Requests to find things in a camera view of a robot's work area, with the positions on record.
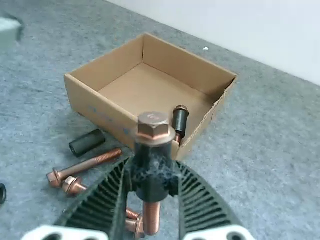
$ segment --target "black plastic part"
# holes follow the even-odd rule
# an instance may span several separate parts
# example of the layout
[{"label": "black plastic part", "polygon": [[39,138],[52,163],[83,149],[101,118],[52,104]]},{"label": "black plastic part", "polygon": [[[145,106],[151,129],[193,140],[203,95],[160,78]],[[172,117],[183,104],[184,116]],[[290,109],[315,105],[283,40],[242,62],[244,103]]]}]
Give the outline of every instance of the black plastic part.
[{"label": "black plastic part", "polygon": [[171,142],[161,146],[135,144],[131,181],[136,195],[144,202],[160,202],[169,195],[173,176],[171,145]]},{"label": "black plastic part", "polygon": [[178,181],[179,239],[187,233],[242,225],[228,204],[195,171],[176,162],[181,176]]},{"label": "black plastic part", "polygon": [[124,237],[128,191],[123,160],[80,194],[55,222],[56,226],[105,232],[110,240]]},{"label": "black plastic part", "polygon": [[[134,158],[116,164],[80,194],[55,225],[103,231],[110,240],[123,239],[129,186],[125,179],[132,177],[134,164]],[[242,225],[228,204],[196,172],[176,161],[172,168],[175,175],[168,187],[170,195],[179,199],[179,240],[191,232]]]},{"label": "black plastic part", "polygon": [[178,108],[173,110],[172,127],[183,139],[186,135],[187,119],[189,112],[186,109]]},{"label": "black plastic part", "polygon": [[93,130],[76,140],[69,143],[69,147],[73,155],[81,157],[83,154],[91,151],[106,141],[106,138],[101,130]]},{"label": "black plastic part", "polygon": [[3,183],[0,183],[0,204],[5,203],[7,199],[7,189]]}]

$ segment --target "copper bolt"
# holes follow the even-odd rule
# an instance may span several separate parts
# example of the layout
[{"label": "copper bolt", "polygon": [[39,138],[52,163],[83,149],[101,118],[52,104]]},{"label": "copper bolt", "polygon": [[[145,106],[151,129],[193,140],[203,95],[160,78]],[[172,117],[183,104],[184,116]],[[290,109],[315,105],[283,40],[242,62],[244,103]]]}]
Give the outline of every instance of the copper bolt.
[{"label": "copper bolt", "polygon": [[[84,192],[87,190],[87,187],[83,184],[81,184],[81,178],[80,177],[73,177],[69,176],[62,184],[62,190],[66,192],[66,194],[69,197],[73,197],[75,195],[78,195],[79,193]],[[140,216],[139,213],[133,211],[130,208],[126,208],[125,210],[126,216],[129,219],[137,220]]]},{"label": "copper bolt", "polygon": [[71,197],[87,190],[87,187],[81,184],[80,177],[69,176],[62,184],[62,190]]},{"label": "copper bolt", "polygon": [[52,187],[58,188],[61,186],[62,181],[65,180],[67,177],[89,170],[97,165],[100,165],[111,159],[119,157],[121,154],[121,149],[115,148],[111,151],[106,152],[105,154],[96,156],[87,161],[83,161],[79,164],[73,165],[61,171],[57,171],[55,168],[53,168],[53,171],[48,173],[46,177],[48,178],[49,184]]},{"label": "copper bolt", "polygon": [[179,133],[176,133],[175,134],[175,137],[174,137],[174,140],[179,144],[180,146],[180,143],[181,143],[181,135]]},{"label": "copper bolt", "polygon": [[126,216],[128,218],[130,218],[130,219],[135,219],[136,220],[139,217],[139,213],[133,211],[132,209],[130,209],[128,207],[126,208],[125,213],[126,213]]},{"label": "copper bolt", "polygon": [[152,236],[159,231],[160,202],[143,202],[143,230]]},{"label": "copper bolt", "polygon": [[127,218],[125,220],[125,228],[133,232],[134,239],[140,239],[145,236],[143,217],[140,214],[136,220]]}]

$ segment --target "hex bolt head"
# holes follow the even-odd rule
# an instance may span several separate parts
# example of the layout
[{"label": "hex bolt head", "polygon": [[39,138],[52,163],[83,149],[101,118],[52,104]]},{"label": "hex bolt head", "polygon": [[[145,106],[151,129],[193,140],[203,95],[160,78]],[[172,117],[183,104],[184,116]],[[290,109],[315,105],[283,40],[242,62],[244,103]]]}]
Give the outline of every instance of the hex bolt head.
[{"label": "hex bolt head", "polygon": [[138,116],[136,139],[147,145],[161,145],[173,140],[175,133],[169,117],[162,112],[144,112]]},{"label": "hex bolt head", "polygon": [[53,168],[52,172],[48,173],[46,177],[48,178],[49,184],[52,187],[58,188],[61,186],[61,178],[59,172],[55,168]]}]

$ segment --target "open cardboard box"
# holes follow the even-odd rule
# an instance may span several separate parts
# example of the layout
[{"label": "open cardboard box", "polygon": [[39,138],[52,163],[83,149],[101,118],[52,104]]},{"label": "open cardboard box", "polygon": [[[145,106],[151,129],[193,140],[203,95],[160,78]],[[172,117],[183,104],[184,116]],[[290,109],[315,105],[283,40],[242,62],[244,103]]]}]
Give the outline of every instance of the open cardboard box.
[{"label": "open cardboard box", "polygon": [[180,146],[172,142],[175,160],[212,121],[235,79],[235,73],[150,34],[64,75],[72,109],[131,148],[139,114],[172,117],[177,105],[185,105],[186,135]]}]

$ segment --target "threaded shaft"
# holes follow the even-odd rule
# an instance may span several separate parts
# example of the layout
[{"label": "threaded shaft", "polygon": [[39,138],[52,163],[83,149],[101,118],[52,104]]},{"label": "threaded shaft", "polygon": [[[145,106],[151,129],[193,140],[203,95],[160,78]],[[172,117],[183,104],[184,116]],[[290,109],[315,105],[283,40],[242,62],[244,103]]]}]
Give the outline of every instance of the threaded shaft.
[{"label": "threaded shaft", "polygon": [[100,156],[96,156],[93,159],[95,159],[97,164],[100,164],[104,162],[105,160],[111,160],[114,159],[122,154],[122,150],[120,148],[112,149],[111,151],[106,152],[105,154],[102,154]]},{"label": "threaded shaft", "polygon": [[143,230],[152,236],[159,231],[160,202],[143,202]]},{"label": "threaded shaft", "polygon": [[79,164],[73,165],[71,167],[68,167],[62,171],[59,172],[60,175],[60,180],[64,180],[67,177],[74,175],[74,174],[78,174],[81,173],[83,171],[89,170],[99,164],[102,164],[108,160],[111,160],[115,157],[118,157],[122,154],[122,151],[120,148],[115,148],[112,149],[100,156],[96,156],[94,158],[91,158],[87,161],[83,161]]},{"label": "threaded shaft", "polygon": [[132,209],[130,209],[128,207],[126,208],[125,213],[126,213],[127,218],[134,219],[134,220],[136,220],[139,216],[139,213],[133,211]]}]

